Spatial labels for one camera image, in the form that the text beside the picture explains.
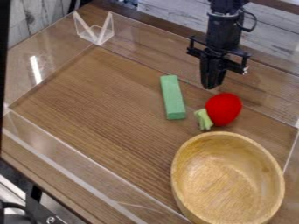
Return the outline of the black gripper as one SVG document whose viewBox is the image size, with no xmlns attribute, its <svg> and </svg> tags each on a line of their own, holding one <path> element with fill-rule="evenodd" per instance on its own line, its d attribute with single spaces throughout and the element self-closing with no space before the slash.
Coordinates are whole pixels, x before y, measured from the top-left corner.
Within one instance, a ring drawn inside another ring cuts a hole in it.
<svg viewBox="0 0 299 224">
<path fill-rule="evenodd" d="M 249 32 L 249 28 L 243 26 L 243 11 L 234 14 L 210 12 L 209 18 L 206 38 L 190 37 L 187 53 L 201 59 L 201 84 L 213 89 L 222 85 L 227 70 L 238 74 L 249 71 L 250 54 L 239 49 L 242 32 Z"/>
</svg>

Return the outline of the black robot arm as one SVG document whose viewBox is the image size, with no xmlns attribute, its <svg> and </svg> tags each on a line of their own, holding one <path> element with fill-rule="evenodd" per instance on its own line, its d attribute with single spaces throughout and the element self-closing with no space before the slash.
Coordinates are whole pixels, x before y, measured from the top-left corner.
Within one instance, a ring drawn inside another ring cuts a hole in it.
<svg viewBox="0 0 299 224">
<path fill-rule="evenodd" d="M 227 71 L 245 75 L 251 54 L 239 48 L 242 32 L 253 32 L 258 17 L 245 9 L 249 0 L 209 0 L 206 39 L 190 37 L 187 53 L 201 60 L 201 84 L 221 86 Z"/>
</svg>

